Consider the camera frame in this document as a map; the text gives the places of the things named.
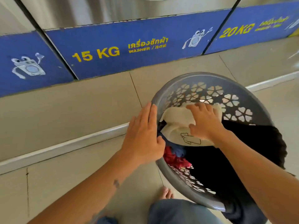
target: laundry basket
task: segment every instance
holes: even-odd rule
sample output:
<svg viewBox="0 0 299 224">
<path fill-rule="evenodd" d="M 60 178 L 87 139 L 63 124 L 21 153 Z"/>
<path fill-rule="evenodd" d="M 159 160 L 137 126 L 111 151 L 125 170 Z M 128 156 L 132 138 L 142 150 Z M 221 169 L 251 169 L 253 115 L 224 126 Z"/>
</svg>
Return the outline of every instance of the laundry basket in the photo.
<svg viewBox="0 0 299 224">
<path fill-rule="evenodd" d="M 166 83 L 152 99 L 152 103 L 158 106 L 157 121 L 169 107 L 200 101 L 207 104 L 219 103 L 222 107 L 222 118 L 225 120 L 273 125 L 265 107 L 250 91 L 229 78 L 208 72 L 178 76 Z M 163 158 L 157 161 L 157 165 L 173 187 L 189 200 L 211 209 L 225 211 L 224 204 L 215 198 L 217 192 L 205 188 L 190 175 L 188 168 L 176 169 L 169 166 Z"/>
</svg>

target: blue sign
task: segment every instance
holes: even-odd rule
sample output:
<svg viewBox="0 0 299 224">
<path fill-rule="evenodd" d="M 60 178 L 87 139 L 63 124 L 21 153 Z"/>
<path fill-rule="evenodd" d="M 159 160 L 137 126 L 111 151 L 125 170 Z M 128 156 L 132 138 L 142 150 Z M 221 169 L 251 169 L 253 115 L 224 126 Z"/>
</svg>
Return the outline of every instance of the blue sign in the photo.
<svg viewBox="0 0 299 224">
<path fill-rule="evenodd" d="M 46 31 L 79 79 L 202 54 L 228 10 Z"/>
<path fill-rule="evenodd" d="M 299 1 L 239 7 L 205 54 L 284 38 L 298 27 Z"/>
<path fill-rule="evenodd" d="M 0 96 L 73 81 L 34 31 L 0 37 Z"/>
</svg>

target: forearm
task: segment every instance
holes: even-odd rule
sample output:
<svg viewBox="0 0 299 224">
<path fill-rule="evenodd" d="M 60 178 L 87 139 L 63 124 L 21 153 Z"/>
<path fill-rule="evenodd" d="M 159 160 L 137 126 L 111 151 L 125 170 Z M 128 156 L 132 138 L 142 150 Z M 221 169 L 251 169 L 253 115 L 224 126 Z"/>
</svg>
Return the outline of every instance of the forearm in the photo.
<svg viewBox="0 0 299 224">
<path fill-rule="evenodd" d="M 138 162 L 120 150 L 99 170 L 56 200 L 28 224 L 83 224 L 100 212 Z"/>
<path fill-rule="evenodd" d="M 263 157 L 232 132 L 226 131 L 213 142 L 230 161 L 240 180 L 273 224 L 299 220 L 299 181 Z"/>
</svg>

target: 20 kg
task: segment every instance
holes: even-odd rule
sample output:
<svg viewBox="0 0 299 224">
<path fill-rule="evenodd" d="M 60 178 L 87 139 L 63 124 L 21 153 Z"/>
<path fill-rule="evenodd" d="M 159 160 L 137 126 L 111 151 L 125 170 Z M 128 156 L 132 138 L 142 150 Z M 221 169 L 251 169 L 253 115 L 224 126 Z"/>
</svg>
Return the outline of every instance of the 20 kg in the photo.
<svg viewBox="0 0 299 224">
<path fill-rule="evenodd" d="M 255 23 L 249 24 L 249 25 L 242 25 L 239 29 L 238 27 L 234 27 L 234 28 L 227 28 L 223 34 L 219 37 L 230 37 L 232 35 L 238 35 L 238 34 L 247 34 L 249 31 L 251 31 L 251 29 L 255 26 Z"/>
<path fill-rule="evenodd" d="M 106 50 L 107 50 L 107 48 L 104 48 L 102 51 L 97 49 L 97 54 L 99 55 L 100 59 L 102 59 L 102 56 L 106 56 L 106 57 L 119 56 L 119 49 L 116 46 L 110 47 L 108 49 L 108 54 L 110 56 L 107 53 L 105 53 Z M 81 52 L 81 54 L 82 54 L 82 59 L 85 61 L 90 61 L 93 58 L 93 56 L 90 54 L 90 51 L 84 51 L 84 52 Z M 75 53 L 72 57 L 76 57 L 79 62 L 82 62 L 78 53 Z"/>
</svg>

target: white edge trim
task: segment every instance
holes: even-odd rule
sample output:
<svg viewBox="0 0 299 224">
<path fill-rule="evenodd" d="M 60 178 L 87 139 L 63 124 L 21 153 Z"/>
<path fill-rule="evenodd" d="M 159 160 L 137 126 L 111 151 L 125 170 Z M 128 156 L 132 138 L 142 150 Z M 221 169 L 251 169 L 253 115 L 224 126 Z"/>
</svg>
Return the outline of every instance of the white edge trim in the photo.
<svg viewBox="0 0 299 224">
<path fill-rule="evenodd" d="M 286 75 L 282 75 L 282 76 L 279 76 L 279 77 L 274 78 L 274 79 L 269 79 L 269 80 L 266 80 L 266 81 L 263 81 L 263 82 L 259 82 L 259 83 L 256 83 L 256 84 L 253 84 L 253 85 L 250 85 L 250 86 L 246 86 L 246 89 L 248 89 L 250 92 L 255 92 L 255 91 L 258 91 L 258 90 L 263 90 L 263 89 L 266 89 L 268 87 L 275 86 L 275 85 L 277 85 L 279 83 L 282 83 L 282 82 L 293 80 L 297 77 L 299 77 L 299 71 L 295 71 L 295 72 L 292 72 L 292 73 L 289 73 L 289 74 L 286 74 Z"/>
<path fill-rule="evenodd" d="M 126 133 L 128 126 L 129 123 L 125 123 L 116 127 L 112 127 L 67 142 L 63 142 L 51 147 L 43 148 L 21 156 L 4 160 L 0 162 L 0 175 L 123 135 Z"/>
<path fill-rule="evenodd" d="M 295 71 L 290 74 L 279 76 L 274 79 L 269 79 L 263 82 L 259 82 L 246 88 L 250 92 L 266 89 L 268 87 L 275 86 L 279 83 L 293 80 L 299 77 L 299 71 Z M 0 175 L 8 173 L 10 171 L 23 168 L 34 163 L 41 162 L 56 156 L 87 147 L 105 140 L 118 137 L 126 133 L 129 123 L 125 123 L 116 127 L 105 129 L 96 133 L 92 133 L 80 138 L 76 138 L 67 142 L 63 142 L 48 148 L 40 149 L 31 153 L 27 153 L 21 156 L 17 156 L 11 159 L 7 159 L 0 162 Z"/>
</svg>

